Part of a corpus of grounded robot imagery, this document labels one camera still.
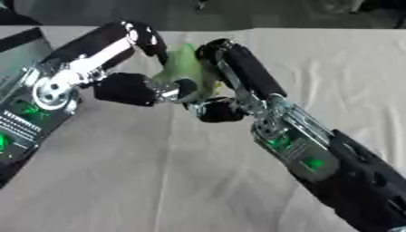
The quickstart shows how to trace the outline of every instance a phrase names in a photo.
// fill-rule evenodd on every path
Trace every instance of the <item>green led light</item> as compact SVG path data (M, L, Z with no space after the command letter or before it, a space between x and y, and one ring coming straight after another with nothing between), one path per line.
M324 161L313 157L305 158L303 160L303 163L305 164L305 166L307 166L307 168L311 170L318 170L324 165Z
M3 153L5 151L5 148L8 146L10 143L10 140L8 137L2 133L0 133L0 152Z
M275 150L288 149L292 146L292 141L286 134L281 135L279 138L269 140L268 144Z
M27 120L36 118L39 120L43 120L46 117L49 117L50 114L47 111L44 111L43 109L39 108L36 104L31 104L26 101L20 101L18 102L21 104L21 110L19 115L22 116L23 118L26 118Z

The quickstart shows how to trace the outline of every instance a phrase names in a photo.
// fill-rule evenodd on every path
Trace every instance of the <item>white tablecloth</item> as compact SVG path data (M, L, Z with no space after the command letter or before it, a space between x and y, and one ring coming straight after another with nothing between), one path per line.
M91 28L43 30L59 46ZM172 48L218 37L248 46L292 102L406 173L406 32L162 35ZM149 75L159 69L143 55L118 67ZM352 231L252 141L250 119L205 124L178 105L137 108L95 101L91 92L84 99L80 113L0 191L1 232Z

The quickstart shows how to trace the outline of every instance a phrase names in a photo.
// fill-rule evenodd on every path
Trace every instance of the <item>black forearm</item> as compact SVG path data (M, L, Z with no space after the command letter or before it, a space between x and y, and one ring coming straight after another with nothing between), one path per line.
M339 131L330 152L340 168L329 179L311 183L296 178L359 231L387 232L406 225L406 180L397 171Z

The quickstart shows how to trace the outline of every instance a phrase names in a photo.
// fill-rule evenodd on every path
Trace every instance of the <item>dark background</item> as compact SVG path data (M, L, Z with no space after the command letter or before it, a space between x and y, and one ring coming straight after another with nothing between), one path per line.
M134 19L165 31L224 31L254 27L392 28L388 11L329 14L322 0L210 0L201 11L193 0L15 0L20 14L43 24L102 25Z

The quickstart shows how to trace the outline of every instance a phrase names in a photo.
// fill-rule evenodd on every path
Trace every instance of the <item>screw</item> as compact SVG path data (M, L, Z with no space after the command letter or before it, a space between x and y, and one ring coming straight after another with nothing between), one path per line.
M59 85L56 83L51 84L51 89L57 90L59 88Z
M51 94L46 94L45 95L45 99L48 101L52 101L53 100L53 96Z
M59 94L59 99L64 100L66 98L66 94L61 93Z

